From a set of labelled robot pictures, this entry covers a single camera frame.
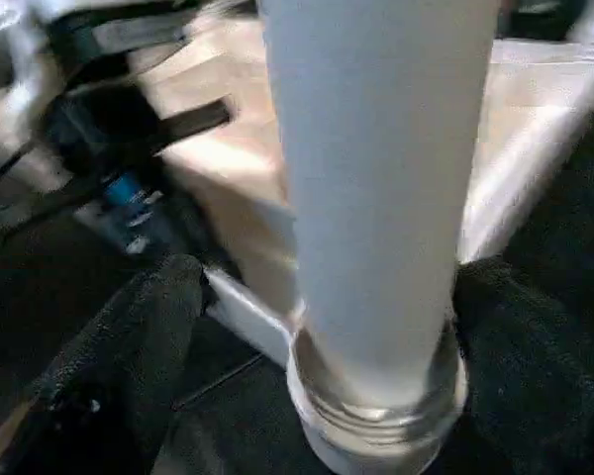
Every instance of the white pipe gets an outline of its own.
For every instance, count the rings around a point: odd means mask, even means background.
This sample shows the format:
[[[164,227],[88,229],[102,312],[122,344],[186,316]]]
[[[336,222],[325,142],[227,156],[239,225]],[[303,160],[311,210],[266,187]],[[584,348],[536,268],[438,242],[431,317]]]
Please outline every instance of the white pipe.
[[[377,407],[445,324],[497,2],[264,0],[306,329]]]

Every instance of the white surface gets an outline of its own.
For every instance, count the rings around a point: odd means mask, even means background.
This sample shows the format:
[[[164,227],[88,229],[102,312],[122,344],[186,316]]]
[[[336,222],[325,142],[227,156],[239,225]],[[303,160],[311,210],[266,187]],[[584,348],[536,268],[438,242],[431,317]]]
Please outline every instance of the white surface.
[[[446,309],[496,5],[264,3],[305,325],[356,401],[411,404]]]

